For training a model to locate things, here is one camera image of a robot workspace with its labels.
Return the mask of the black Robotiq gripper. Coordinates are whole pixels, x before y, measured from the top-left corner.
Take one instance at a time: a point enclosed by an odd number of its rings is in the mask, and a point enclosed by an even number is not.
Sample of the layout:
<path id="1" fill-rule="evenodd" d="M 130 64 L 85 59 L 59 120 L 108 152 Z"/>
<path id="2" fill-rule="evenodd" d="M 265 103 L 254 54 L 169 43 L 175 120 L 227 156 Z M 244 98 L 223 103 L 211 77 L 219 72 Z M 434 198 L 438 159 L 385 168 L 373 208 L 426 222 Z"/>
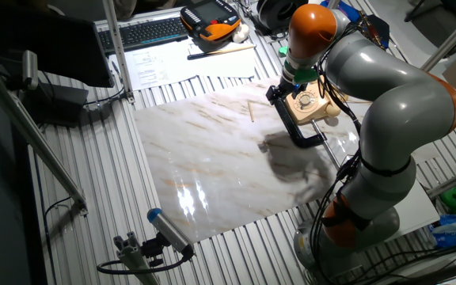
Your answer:
<path id="1" fill-rule="evenodd" d="M 273 105 L 274 102 L 277 103 L 281 101 L 285 96 L 293 93 L 295 91 L 295 84 L 293 82 L 289 82 L 284 76 L 280 78 L 279 84 L 276 87 L 275 85 L 271 85 L 268 87 L 266 92 L 266 98 L 270 105 Z"/>

